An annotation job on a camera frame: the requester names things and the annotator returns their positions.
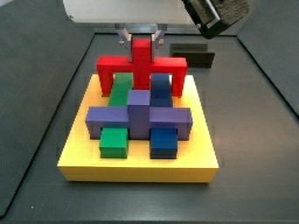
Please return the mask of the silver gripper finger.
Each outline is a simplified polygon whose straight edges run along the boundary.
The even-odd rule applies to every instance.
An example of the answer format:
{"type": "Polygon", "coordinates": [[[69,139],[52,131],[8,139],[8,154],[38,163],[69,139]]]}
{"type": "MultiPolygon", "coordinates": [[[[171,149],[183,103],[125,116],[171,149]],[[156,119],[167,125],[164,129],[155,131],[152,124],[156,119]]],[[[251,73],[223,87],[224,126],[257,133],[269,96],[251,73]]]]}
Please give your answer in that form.
{"type": "Polygon", "coordinates": [[[118,44],[125,48],[128,56],[132,56],[132,35],[128,33],[124,24],[114,24],[118,44]]]}
{"type": "Polygon", "coordinates": [[[152,34],[152,54],[159,49],[159,47],[164,44],[164,34],[167,32],[167,24],[157,24],[156,31],[152,34]]]}

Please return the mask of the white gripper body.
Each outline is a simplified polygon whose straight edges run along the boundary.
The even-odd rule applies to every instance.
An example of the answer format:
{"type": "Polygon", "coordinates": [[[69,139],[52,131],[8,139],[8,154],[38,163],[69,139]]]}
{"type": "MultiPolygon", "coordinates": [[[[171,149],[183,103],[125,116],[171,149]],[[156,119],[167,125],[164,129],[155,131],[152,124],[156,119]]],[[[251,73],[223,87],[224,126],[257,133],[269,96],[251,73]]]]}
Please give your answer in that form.
{"type": "Polygon", "coordinates": [[[181,0],[62,0],[74,23],[191,25],[181,0]]]}

